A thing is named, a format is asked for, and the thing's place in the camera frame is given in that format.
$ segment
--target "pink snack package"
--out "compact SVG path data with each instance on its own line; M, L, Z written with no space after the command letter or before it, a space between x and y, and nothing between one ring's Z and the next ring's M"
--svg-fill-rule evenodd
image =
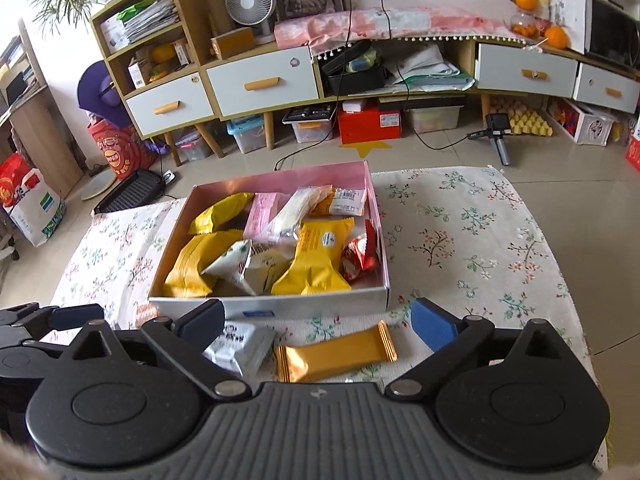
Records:
M256 193L242 237L245 240L256 238L280 212L289 198L290 195L285 193Z

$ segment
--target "red bag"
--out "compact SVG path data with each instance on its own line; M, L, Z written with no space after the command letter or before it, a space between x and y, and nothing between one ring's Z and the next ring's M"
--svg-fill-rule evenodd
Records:
M19 153L14 153L0 165L0 200L5 208L13 207L22 198L22 180L31 171L31 167ZM26 183L33 189L40 179L33 175Z
M119 180L136 170L148 170L156 161L157 155L138 140L133 126L119 130L107 121L99 121L88 130Z

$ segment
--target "drawer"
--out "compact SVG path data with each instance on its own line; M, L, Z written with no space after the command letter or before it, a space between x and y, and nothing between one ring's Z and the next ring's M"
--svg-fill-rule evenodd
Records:
M575 59L483 43L476 80L478 88L571 97L577 69Z
M224 116L318 99L306 46L239 59L207 74Z
M635 113L640 95L640 83L601 68L580 63L574 99L583 103L605 106Z
M197 72L127 99L127 105L145 137L213 115Z

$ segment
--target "yellow egg tray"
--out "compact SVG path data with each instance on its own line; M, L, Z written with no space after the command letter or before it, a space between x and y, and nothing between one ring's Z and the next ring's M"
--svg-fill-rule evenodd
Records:
M490 113L507 114L511 123L512 135L533 134L543 137L551 137L553 128L540 114L529 108L520 99L508 96L492 96L490 101Z

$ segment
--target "pink cloth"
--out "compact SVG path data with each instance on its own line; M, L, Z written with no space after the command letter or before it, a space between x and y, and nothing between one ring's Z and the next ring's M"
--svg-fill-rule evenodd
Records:
M420 7L387 9L393 38L419 36L494 36L522 38L513 34L501 20L483 18L456 7ZM308 45L312 54L322 54L344 46L349 28L349 11L318 14L279 22L275 27L278 48L284 50ZM351 41L388 40L389 25L380 9L354 10L351 13Z

